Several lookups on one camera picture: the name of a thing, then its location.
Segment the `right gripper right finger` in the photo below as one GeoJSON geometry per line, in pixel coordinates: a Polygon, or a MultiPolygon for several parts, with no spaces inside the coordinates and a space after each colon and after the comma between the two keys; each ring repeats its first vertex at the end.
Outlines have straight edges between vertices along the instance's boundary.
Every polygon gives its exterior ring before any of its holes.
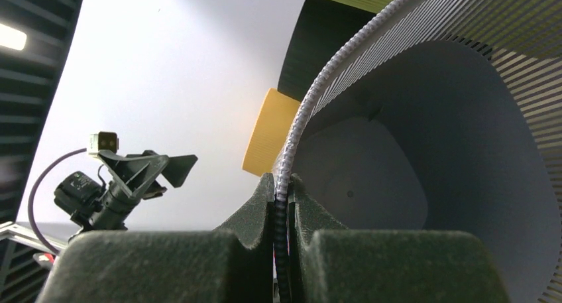
{"type": "Polygon", "coordinates": [[[508,302],[484,244],[464,231],[349,229],[293,175],[294,302],[508,302]]]}

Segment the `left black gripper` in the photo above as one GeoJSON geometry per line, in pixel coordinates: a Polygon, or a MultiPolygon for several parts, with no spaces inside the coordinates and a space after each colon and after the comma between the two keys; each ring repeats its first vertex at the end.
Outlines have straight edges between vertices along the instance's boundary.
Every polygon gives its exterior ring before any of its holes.
{"type": "Polygon", "coordinates": [[[162,197],[168,190],[156,181],[158,176],[162,174],[174,188],[179,188],[198,161],[194,154],[127,157],[109,150],[99,151],[97,157],[113,177],[107,187],[77,171],[54,191],[54,203],[83,232],[128,230],[125,220],[140,202],[162,197]]]}

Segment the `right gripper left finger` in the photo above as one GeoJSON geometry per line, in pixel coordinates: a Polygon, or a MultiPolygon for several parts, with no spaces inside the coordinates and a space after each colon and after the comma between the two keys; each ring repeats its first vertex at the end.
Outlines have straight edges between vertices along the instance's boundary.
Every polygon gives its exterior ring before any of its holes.
{"type": "Polygon", "coordinates": [[[39,302],[271,302],[271,174],[211,231],[92,231],[56,259],[39,302]]]}

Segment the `yellow ribbed waste bin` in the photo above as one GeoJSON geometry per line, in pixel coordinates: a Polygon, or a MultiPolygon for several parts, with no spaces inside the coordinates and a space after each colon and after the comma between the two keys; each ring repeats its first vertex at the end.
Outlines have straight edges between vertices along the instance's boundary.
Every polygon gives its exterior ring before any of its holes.
{"type": "Polygon", "coordinates": [[[243,157],[244,171],[255,176],[272,171],[299,106],[275,88],[267,91],[243,157]]]}

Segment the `dark grey mesh waste bin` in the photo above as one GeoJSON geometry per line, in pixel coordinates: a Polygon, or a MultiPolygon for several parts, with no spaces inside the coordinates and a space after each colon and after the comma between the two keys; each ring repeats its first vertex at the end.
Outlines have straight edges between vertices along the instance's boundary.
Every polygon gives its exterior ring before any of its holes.
{"type": "Polygon", "coordinates": [[[276,173],[349,229],[464,231],[508,302],[561,301],[561,0],[393,0],[321,69],[276,173]]]}

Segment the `black round waste bin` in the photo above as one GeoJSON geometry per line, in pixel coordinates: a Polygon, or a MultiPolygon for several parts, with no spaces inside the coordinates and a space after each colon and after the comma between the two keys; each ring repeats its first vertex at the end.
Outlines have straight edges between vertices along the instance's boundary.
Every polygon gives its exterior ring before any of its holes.
{"type": "Polygon", "coordinates": [[[376,14],[331,0],[305,0],[277,90],[301,101],[321,69],[376,14]]]}

